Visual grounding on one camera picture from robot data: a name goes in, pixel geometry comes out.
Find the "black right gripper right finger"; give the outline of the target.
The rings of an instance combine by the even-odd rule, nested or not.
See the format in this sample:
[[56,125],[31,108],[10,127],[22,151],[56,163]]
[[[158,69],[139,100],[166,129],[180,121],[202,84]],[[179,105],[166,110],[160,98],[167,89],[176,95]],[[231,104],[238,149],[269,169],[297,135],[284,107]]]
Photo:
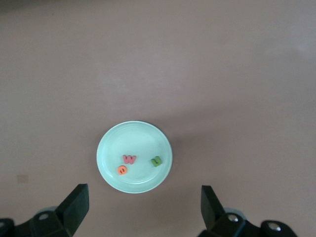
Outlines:
[[206,229],[201,237],[260,237],[260,228],[237,212],[227,212],[211,186],[201,187],[200,209]]

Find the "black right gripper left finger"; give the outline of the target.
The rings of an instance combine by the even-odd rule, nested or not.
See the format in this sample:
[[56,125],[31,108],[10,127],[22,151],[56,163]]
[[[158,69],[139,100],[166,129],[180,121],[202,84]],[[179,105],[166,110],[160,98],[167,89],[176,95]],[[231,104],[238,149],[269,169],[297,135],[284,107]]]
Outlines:
[[54,209],[36,214],[14,229],[16,237],[72,237],[89,211],[87,184],[79,184]]

